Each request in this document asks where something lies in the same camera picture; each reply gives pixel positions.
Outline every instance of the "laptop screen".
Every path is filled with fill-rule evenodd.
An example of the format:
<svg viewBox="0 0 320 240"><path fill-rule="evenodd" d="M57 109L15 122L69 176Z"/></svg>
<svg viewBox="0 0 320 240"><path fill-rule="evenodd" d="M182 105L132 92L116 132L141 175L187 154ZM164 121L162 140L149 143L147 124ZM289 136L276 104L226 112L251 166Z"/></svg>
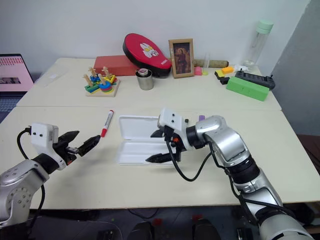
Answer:
<svg viewBox="0 0 320 240"><path fill-rule="evenodd" d="M27 92L33 84L21 54L0 54L0 92Z"/></svg>

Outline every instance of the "laptop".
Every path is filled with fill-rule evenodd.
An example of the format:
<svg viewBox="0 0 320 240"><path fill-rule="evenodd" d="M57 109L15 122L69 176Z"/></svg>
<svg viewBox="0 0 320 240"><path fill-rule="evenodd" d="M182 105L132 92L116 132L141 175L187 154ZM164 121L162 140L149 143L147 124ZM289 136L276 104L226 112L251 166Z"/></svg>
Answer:
<svg viewBox="0 0 320 240"><path fill-rule="evenodd" d="M0 54L0 123L33 84L21 54Z"/></svg>

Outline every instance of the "cartoon logo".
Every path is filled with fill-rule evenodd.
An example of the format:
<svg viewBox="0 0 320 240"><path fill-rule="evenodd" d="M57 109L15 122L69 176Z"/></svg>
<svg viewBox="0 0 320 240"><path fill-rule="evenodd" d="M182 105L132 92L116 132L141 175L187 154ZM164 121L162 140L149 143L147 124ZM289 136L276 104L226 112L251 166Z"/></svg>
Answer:
<svg viewBox="0 0 320 240"><path fill-rule="evenodd" d="M152 46L146 44L146 43L140 43L140 47L143 49L144 55L146 55L148 58L152 58L152 56L158 56L159 53L152 48Z"/></svg>

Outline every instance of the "robotic arm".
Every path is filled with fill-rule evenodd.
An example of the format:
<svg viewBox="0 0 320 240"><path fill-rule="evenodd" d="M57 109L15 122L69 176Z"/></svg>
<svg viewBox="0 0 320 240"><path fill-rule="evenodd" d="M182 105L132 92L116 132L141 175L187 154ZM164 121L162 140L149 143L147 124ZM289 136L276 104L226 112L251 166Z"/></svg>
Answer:
<svg viewBox="0 0 320 240"><path fill-rule="evenodd" d="M313 239L291 216L290 211L283 207L279 195L262 169L257 166L241 136L227 126L222 116L211 116L187 127L180 115L164 108L157 125L159 130L152 137L164 135L175 166L176 160L169 143L176 147L176 155L209 145L216 165L224 169L229 176L232 191L239 199L246 217L250 222L258 223L262 240ZM218 164L215 155L222 165ZM158 159L159 156L151 157L147 161Z"/></svg>
<svg viewBox="0 0 320 240"><path fill-rule="evenodd" d="M100 140L100 135L89 138L79 148L69 147L79 131L69 131L58 137L58 127L34 123L26 128L37 153L0 175L0 229L27 221L35 192L55 170L63 170L77 157L85 155Z"/></svg>

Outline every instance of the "cardboard tube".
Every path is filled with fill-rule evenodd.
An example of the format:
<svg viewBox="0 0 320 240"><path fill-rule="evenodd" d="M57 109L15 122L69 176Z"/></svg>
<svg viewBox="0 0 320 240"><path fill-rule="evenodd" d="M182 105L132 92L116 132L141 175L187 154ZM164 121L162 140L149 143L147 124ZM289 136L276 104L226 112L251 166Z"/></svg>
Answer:
<svg viewBox="0 0 320 240"><path fill-rule="evenodd" d="M203 67L204 66L204 59L194 59L193 64L195 67ZM210 60L209 61L209 68L225 68L229 66L229 62L225 60Z"/></svg>

